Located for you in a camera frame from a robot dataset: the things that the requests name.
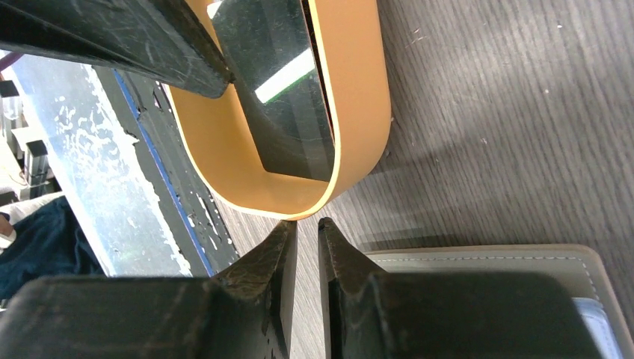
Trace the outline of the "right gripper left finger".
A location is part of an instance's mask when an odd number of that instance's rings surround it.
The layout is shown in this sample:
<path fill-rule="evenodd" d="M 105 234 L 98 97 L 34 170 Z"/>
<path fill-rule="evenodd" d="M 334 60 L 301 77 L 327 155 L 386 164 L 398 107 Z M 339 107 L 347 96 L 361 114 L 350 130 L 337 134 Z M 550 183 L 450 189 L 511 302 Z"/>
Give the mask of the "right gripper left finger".
<path fill-rule="evenodd" d="M 45 277 L 1 316 L 3 358 L 287 358 L 297 224 L 213 277 Z"/>

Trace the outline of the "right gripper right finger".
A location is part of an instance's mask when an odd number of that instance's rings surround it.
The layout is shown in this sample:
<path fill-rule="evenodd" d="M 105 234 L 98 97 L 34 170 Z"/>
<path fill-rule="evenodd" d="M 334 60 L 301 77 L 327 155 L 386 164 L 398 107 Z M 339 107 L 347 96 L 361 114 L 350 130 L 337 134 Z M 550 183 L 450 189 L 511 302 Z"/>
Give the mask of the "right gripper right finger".
<path fill-rule="evenodd" d="M 554 278 L 517 271 L 388 272 L 318 223 L 329 358 L 599 358 Z"/>

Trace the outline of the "black VIP credit card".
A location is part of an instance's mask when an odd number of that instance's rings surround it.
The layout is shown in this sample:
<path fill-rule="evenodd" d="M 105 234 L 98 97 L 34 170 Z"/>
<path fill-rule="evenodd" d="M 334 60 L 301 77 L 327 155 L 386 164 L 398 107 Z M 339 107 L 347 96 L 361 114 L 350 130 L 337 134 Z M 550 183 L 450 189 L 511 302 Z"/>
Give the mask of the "black VIP credit card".
<path fill-rule="evenodd" d="M 264 169 L 329 181 L 334 139 L 306 1 L 220 1 L 211 18 Z"/>

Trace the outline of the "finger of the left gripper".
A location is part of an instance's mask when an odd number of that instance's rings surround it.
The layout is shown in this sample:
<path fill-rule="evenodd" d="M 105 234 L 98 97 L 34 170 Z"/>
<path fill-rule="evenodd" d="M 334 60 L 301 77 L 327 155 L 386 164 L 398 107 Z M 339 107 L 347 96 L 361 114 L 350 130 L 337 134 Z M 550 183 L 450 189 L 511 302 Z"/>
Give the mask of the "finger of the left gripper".
<path fill-rule="evenodd" d="M 1 2 L 1 49 L 136 73 L 216 99 L 235 81 L 208 1 Z"/>

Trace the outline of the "grey card holder wallet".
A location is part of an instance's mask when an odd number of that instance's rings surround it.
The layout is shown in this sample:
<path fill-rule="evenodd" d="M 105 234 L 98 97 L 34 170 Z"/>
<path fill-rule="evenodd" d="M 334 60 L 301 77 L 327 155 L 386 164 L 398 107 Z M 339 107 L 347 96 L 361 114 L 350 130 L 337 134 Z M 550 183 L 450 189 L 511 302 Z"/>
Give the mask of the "grey card holder wallet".
<path fill-rule="evenodd" d="M 571 295 L 604 358 L 632 358 L 633 339 L 599 254 L 584 245 L 478 245 L 368 252 L 387 271 L 526 271 Z"/>

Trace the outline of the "orange oval tray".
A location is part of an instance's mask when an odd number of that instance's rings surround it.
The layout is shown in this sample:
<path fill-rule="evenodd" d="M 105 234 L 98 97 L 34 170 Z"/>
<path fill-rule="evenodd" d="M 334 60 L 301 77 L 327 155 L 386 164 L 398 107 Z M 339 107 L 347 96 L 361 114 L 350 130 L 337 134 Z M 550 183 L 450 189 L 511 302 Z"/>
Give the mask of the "orange oval tray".
<path fill-rule="evenodd" d="M 216 199 L 251 215 L 313 215 L 369 174 L 389 137 L 390 89 L 377 2 L 306 2 L 334 139 L 329 181 L 264 169 L 233 83 L 216 99 L 166 89 L 201 180 Z"/>

